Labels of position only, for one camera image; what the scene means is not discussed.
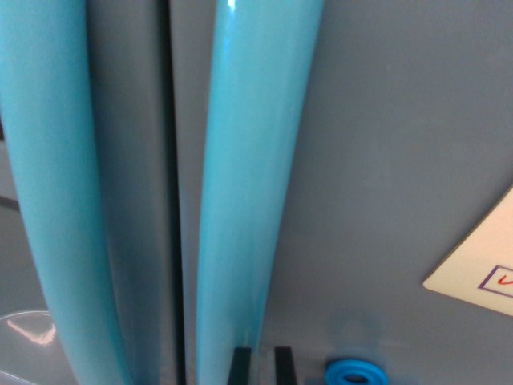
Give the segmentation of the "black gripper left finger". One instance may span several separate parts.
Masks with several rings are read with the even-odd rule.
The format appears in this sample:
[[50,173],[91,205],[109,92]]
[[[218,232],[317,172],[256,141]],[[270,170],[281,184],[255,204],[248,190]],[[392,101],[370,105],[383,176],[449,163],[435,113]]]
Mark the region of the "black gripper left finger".
[[252,349],[236,347],[233,351],[228,385],[248,385],[251,368]]

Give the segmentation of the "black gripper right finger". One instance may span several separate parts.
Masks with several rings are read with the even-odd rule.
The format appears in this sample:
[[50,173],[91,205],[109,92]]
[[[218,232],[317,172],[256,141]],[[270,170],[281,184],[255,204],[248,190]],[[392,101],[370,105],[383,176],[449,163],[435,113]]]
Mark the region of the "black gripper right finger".
[[297,385],[293,351],[289,346],[274,348],[276,385]]

